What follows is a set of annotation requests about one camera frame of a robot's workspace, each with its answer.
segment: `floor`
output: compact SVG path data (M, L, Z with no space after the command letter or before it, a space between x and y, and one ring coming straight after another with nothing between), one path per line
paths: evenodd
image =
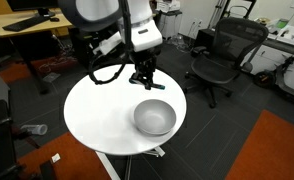
M188 53L164 43L158 65L184 87L194 83L184 78L192 60ZM38 94L32 79L9 84L15 124L47 124L47 134L34 138L40 145L67 132L64 100L85 75L86 69L80 65L67 69L48 83L51 92L46 95ZM201 90L188 93L185 122L162 146L166 155L134 156L131 179L224 179L263 109L294 124L294 103L275 91L257 87L251 76L242 74L230 88L234 90L230 98L217 92L219 104L215 109L209 108L207 96ZM33 150L24 141L15 142L15 146L18 157ZM122 178L126 157L107 157Z

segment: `metal bowl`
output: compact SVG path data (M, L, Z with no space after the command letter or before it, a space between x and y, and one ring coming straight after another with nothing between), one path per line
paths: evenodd
M168 133L176 123L176 113L166 102L150 99L135 108L134 120L137 128L151 135Z

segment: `white wall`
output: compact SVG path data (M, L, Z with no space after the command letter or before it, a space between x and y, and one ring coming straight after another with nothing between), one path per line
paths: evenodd
M180 2L183 17L179 33L187 36L194 18L203 21L201 25L202 29L208 27L218 0L180 0ZM290 19L294 15L294 8L291 8L293 2L294 0L257 0L249 19L253 20L260 17L266 17L271 20L279 18ZM246 5L246 2L242 0L231 0L231 5ZM289 24L294 26L294 16ZM196 34L197 30L195 30L194 35L192 32L190 37L195 37Z

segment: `wooden desk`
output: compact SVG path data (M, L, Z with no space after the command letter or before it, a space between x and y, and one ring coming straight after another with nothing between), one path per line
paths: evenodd
M2 27L19 22L28 18L33 17L35 14L33 12L24 12L24 13L15 13L15 14L4 14L0 15L0 37L11 37L11 36L18 36L22 34L30 34L50 29L62 28L72 26L72 24L65 18L65 16L61 13L61 11L55 12L55 17L59 18L59 22L50 22L46 21L40 23L36 26L27 28L25 30L19 32L13 31L5 31Z

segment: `chair armrest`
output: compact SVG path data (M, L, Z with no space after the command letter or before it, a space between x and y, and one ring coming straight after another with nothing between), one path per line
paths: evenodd
M198 46L195 47L192 51L191 51L191 56L192 57L197 57L200 53L204 53L207 51L207 48L205 46Z

